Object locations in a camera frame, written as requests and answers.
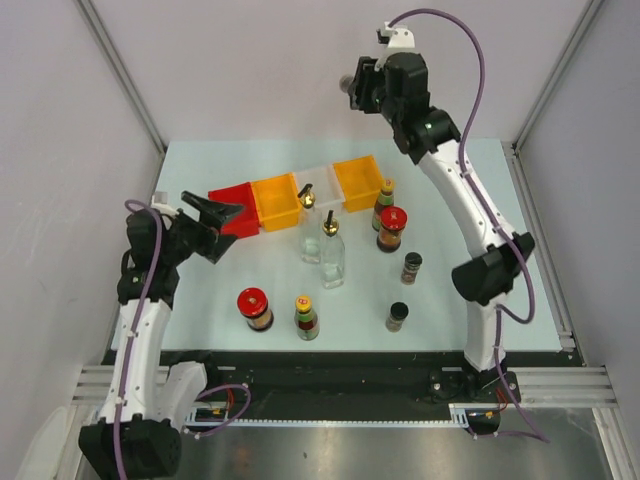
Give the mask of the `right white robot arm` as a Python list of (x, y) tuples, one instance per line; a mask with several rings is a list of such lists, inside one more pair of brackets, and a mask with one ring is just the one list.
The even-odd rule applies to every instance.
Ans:
[(470, 258), (451, 278), (467, 306), (464, 357), (473, 368), (461, 376), (463, 393), (484, 401), (497, 389), (492, 370), (502, 363), (497, 315), (535, 247), (498, 214), (478, 179), (450, 115), (430, 103), (428, 69), (418, 53), (387, 59), (359, 58), (352, 79), (343, 79), (351, 109), (379, 114), (399, 151), (432, 181), (456, 220)]

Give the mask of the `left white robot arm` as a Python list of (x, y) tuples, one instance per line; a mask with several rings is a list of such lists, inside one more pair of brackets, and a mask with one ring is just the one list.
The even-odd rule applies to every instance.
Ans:
[(207, 400), (221, 387), (221, 376), (187, 361), (172, 366), (158, 385), (162, 341), (173, 312), (178, 267), (197, 254), (217, 263), (236, 241), (223, 227), (239, 216), (239, 204), (221, 203), (184, 191), (195, 208), (181, 209), (128, 200), (128, 250), (117, 284), (119, 344), (114, 370), (97, 420), (84, 426), (79, 448), (102, 479), (153, 479), (176, 474), (181, 432), (196, 397)]

